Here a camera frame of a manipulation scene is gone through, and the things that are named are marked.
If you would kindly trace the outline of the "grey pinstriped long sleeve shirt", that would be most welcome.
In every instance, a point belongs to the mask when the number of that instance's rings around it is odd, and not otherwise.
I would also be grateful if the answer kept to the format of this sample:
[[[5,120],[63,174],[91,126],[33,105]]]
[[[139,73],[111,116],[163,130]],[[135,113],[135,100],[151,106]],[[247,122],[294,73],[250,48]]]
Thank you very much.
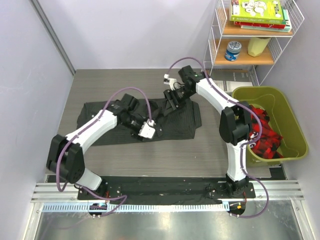
[[[157,142],[166,140],[189,140],[195,137],[196,129],[202,126],[199,104],[187,100],[185,105],[168,115],[163,115],[166,104],[164,98],[149,100],[152,117],[160,125],[162,131],[160,136],[155,135],[153,139],[144,139],[146,142]],[[92,119],[104,107],[104,101],[86,102],[77,118],[77,128],[81,128],[85,123]],[[94,142],[94,146],[135,144],[140,141],[132,136],[131,130],[123,125],[118,125],[108,131]]]

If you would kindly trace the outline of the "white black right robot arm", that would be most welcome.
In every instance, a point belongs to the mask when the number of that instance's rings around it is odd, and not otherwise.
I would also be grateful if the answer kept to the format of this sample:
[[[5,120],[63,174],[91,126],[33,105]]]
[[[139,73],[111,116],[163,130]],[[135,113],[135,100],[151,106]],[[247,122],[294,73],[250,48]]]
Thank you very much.
[[[178,72],[182,83],[164,75],[164,84],[169,89],[164,91],[167,100],[166,114],[180,109],[193,95],[206,99],[220,114],[219,135],[227,146],[228,169],[226,172],[226,193],[238,197],[249,185],[246,168],[246,148],[252,131],[249,105],[239,102],[220,89],[206,71],[196,73],[187,65]]]

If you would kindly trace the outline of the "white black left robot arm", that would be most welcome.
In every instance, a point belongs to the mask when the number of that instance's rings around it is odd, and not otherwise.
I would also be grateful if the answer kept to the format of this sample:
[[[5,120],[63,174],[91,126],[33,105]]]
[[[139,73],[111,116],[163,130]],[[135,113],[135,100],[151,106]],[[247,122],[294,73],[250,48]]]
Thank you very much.
[[[100,200],[107,192],[106,181],[87,169],[85,152],[108,131],[122,125],[139,140],[152,139],[160,130],[159,125],[147,117],[134,113],[139,101],[125,94],[122,99],[108,104],[91,120],[72,133],[57,134],[51,140],[46,168],[54,172],[58,180],[82,186],[93,198]]]

